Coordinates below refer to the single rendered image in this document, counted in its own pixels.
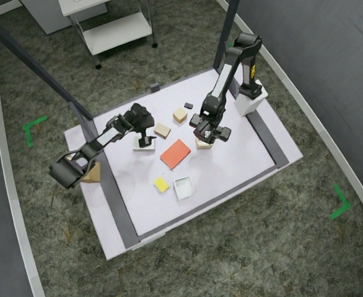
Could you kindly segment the red flat rectangular slab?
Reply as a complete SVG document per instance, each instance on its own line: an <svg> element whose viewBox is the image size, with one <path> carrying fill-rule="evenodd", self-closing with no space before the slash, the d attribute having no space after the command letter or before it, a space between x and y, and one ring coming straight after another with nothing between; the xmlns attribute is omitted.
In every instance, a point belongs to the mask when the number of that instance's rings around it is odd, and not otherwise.
<svg viewBox="0 0 363 297"><path fill-rule="evenodd" d="M173 169L180 161L182 161L189 153L189 149L180 139L174 142L161 156L168 166Z"/></svg>

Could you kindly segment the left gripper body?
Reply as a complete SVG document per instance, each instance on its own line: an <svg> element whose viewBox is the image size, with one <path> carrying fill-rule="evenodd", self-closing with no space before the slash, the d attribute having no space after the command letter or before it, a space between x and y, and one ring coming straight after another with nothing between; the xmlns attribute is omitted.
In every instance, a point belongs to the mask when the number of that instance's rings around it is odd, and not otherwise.
<svg viewBox="0 0 363 297"><path fill-rule="evenodd" d="M198 125L201 123L201 118L199 117L199 114L193 114L190 122L189 122L189 126L193 127L193 128L197 128ZM214 130L216 131L215 135L220 136L219 139L223 142L227 142L230 134L232 132L232 130L228 127L221 127L221 126L217 126L214 127Z"/></svg>

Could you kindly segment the grey open bin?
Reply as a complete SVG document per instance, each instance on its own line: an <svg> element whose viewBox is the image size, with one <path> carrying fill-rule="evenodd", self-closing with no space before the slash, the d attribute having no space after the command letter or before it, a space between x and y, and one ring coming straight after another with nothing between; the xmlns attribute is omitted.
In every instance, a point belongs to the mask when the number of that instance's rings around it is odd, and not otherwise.
<svg viewBox="0 0 363 297"><path fill-rule="evenodd" d="M173 182L177 191L178 199L196 194L190 176L174 179Z"/></svg>

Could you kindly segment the yellow block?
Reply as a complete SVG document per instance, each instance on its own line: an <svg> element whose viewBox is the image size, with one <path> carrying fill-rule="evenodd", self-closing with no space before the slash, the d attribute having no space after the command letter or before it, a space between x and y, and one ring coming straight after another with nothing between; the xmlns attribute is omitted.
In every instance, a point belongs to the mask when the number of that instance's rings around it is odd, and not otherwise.
<svg viewBox="0 0 363 297"><path fill-rule="evenodd" d="M162 179L162 177L159 177L154 181L155 185L160 189L161 192L164 192L166 189L169 188L167 183Z"/></svg>

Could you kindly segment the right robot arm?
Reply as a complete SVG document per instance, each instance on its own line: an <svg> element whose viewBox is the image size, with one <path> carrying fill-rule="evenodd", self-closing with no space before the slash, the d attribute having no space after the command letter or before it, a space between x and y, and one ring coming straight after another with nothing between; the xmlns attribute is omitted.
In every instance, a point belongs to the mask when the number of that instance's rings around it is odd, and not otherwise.
<svg viewBox="0 0 363 297"><path fill-rule="evenodd" d="M116 118L118 119L115 120ZM137 121L139 121L138 128L142 131L155 126L151 113L145 111L139 103L134 103L124 115L121 113L114 115L107 122L103 133L94 140L86 142L77 150L63 153L48 167L50 169L48 174L66 189L74 188L96 165L99 152L110 142L120 141L129 131L132 131ZM72 160L65 158L66 155L74 153L76 154L71 158Z"/></svg>

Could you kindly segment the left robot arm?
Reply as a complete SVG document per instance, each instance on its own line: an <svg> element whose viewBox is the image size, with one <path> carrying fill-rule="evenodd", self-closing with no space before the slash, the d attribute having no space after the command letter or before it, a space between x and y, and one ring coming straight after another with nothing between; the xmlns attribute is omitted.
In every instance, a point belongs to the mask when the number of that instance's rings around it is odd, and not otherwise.
<svg viewBox="0 0 363 297"><path fill-rule="evenodd" d="M198 125L199 127L193 131L199 140L209 145L215 142L214 127L217 127L222 121L226 111L226 94L241 61L243 82L238 88L239 93L251 98L252 101L263 94L262 85L255 82L254 56L259 52L261 46L262 38L258 35L243 32L233 39L233 44L227 50L227 57L216 84L213 90L206 95L201 105L199 117L202 118L202 121ZM204 113L204 111L209 114Z"/></svg>

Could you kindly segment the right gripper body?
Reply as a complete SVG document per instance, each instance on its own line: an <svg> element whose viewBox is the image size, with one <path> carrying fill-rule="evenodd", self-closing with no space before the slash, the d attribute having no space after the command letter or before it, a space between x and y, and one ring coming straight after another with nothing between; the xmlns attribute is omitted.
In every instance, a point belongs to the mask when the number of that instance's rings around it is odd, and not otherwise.
<svg viewBox="0 0 363 297"><path fill-rule="evenodd" d="M145 106L142 106L142 107L145 109L145 111L147 111L147 108ZM138 128L138 125L139 125L139 121L134 123L134 128L132 129L132 131L129 131L129 132L135 132L136 134L141 133L142 138L138 139L140 148L145 148L145 147L151 146L152 145L151 138L149 136L146 136L146 131L140 130Z"/></svg>

